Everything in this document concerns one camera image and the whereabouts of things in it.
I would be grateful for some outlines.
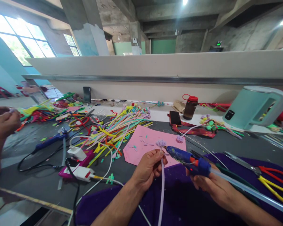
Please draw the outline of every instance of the red-handled scissors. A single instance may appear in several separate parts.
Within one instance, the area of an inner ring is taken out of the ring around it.
[[[271,172],[276,172],[279,174],[283,175],[283,172],[277,169],[273,169],[273,168],[267,168],[267,167],[263,167],[263,166],[258,166],[258,167],[254,167],[250,164],[248,164],[247,162],[243,161],[241,158],[238,158],[237,156],[228,153],[228,152],[224,152],[225,155],[227,157],[229,157],[230,159],[232,159],[233,161],[235,161],[236,163],[239,163],[240,165],[244,166],[245,168],[253,171],[257,176],[258,176],[258,180],[264,184],[264,186],[271,192],[273,193],[281,202],[283,202],[283,197],[281,197],[274,189],[272,189],[271,186],[279,189],[280,191],[283,192],[283,188],[274,184],[273,182],[267,180],[266,178],[264,178],[263,176],[261,176],[262,172],[268,174],[269,176],[271,176],[272,178],[276,179],[277,181],[281,182],[283,184],[283,180],[281,180],[280,178],[278,178],[277,176],[273,175]]]
[[[269,171],[272,171],[272,172],[276,172],[276,173],[283,175],[282,171],[277,170],[277,169],[273,169],[273,168],[267,168],[267,167],[264,167],[264,166],[258,166],[258,167],[261,170],[261,172],[268,174],[269,176],[271,176],[272,178],[276,179],[277,181],[279,181],[283,184],[283,180],[281,180],[280,178],[278,178],[277,176],[275,176],[275,175],[273,175],[272,173],[269,172]]]

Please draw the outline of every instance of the blue glue gun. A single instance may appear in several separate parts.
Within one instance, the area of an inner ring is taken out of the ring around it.
[[[55,135],[54,137],[50,138],[49,140],[46,140],[40,144],[37,144],[36,145],[36,148],[35,150],[33,151],[33,154],[35,154],[37,151],[55,143],[56,141],[58,140],[63,140],[63,139],[66,139],[67,138],[67,130],[63,127],[61,128],[59,131],[58,131],[58,134]]]
[[[209,176],[211,172],[211,165],[204,158],[198,158],[192,153],[188,153],[176,147],[164,146],[164,148],[172,158],[183,164],[193,176]]]

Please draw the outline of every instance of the red phone case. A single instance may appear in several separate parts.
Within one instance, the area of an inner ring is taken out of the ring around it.
[[[178,126],[178,127],[181,127],[182,126],[182,124],[180,124],[180,125],[177,125],[177,124],[172,124],[171,123],[171,112],[169,111],[169,120],[170,120],[170,125],[172,126],[172,125],[175,125],[175,126]]]

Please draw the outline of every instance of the white plug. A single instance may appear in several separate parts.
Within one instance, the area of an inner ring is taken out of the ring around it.
[[[79,166],[79,167],[73,172],[73,175],[74,175],[77,179],[79,179],[79,180],[83,180],[83,181],[90,182],[90,181],[91,181],[91,178],[94,177],[94,173],[95,173],[95,172],[93,171],[93,169]]]
[[[78,160],[83,161],[87,155],[84,153],[84,151],[81,148],[71,146],[70,149],[67,151],[68,154],[71,156],[76,157]]]

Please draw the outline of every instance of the window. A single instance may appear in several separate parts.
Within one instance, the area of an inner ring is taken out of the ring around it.
[[[39,26],[0,15],[0,37],[22,63],[30,66],[25,58],[55,57]]]
[[[75,57],[79,57],[81,56],[79,50],[78,50],[78,47],[76,46],[75,44],[75,41],[73,39],[73,37],[71,35],[67,35],[67,34],[64,34],[64,37],[70,47],[70,50],[72,51],[72,54],[75,56]]]

